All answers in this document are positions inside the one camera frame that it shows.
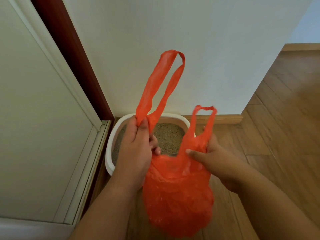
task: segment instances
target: litter box rim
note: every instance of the litter box rim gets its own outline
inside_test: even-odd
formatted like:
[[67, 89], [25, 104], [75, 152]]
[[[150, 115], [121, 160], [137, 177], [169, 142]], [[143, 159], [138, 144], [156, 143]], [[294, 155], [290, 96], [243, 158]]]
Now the litter box rim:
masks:
[[[106, 153], [105, 153], [106, 170], [110, 175], [113, 174], [113, 171], [115, 169], [115, 166], [112, 162], [112, 143], [113, 143], [115, 134], [116, 134], [118, 128], [120, 127], [120, 125], [122, 124], [122, 122], [127, 119], [130, 119], [133, 115], [135, 115], [135, 113], [130, 113], [130, 114], [127, 114], [127, 115], [121, 117], [117, 121], [117, 123], [114, 125], [114, 127], [110, 133], [109, 140], [106, 145]], [[185, 117], [183, 117], [181, 115], [174, 114], [174, 113], [162, 113], [161, 117], [182, 120], [186, 124], [187, 128], [190, 127], [190, 122]]]

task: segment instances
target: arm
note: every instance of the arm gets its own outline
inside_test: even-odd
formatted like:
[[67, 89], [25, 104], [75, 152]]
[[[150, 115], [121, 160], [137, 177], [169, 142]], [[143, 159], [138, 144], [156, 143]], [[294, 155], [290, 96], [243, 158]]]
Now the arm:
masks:
[[260, 239], [320, 239], [320, 230], [285, 193], [222, 148], [215, 135], [208, 142], [208, 153], [186, 153], [238, 194]]
[[160, 154], [145, 119], [139, 128], [132, 117], [123, 136], [117, 165], [109, 182], [81, 219], [70, 240], [125, 239], [132, 201], [143, 184], [151, 150]]

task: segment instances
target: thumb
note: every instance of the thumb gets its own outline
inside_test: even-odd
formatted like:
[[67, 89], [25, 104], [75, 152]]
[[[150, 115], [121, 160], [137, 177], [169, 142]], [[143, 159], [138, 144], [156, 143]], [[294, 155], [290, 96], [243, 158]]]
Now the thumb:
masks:
[[149, 126], [147, 118], [144, 118], [138, 128], [135, 140], [149, 142]]
[[199, 163], [205, 165], [207, 162], [207, 154], [202, 152], [193, 151], [190, 149], [186, 149], [186, 154], [192, 159], [198, 161]]

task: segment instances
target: forearm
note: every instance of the forearm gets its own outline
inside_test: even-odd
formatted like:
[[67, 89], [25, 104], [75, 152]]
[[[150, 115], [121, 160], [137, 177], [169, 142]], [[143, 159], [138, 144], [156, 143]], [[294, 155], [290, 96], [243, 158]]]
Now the forearm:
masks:
[[320, 239], [314, 223], [253, 168], [241, 176], [237, 193], [260, 239]]
[[111, 177], [90, 206], [70, 239], [125, 239], [134, 192]]

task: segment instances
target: left hand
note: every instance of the left hand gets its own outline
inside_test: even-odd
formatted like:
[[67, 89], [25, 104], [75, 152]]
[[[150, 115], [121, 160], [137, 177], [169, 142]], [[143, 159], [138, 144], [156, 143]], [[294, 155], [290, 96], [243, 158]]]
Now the left hand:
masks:
[[148, 120], [145, 118], [137, 127], [136, 117], [131, 117], [120, 145], [112, 178], [126, 190], [136, 193], [149, 169], [152, 150], [157, 155], [161, 153], [157, 138], [153, 134], [149, 135]]

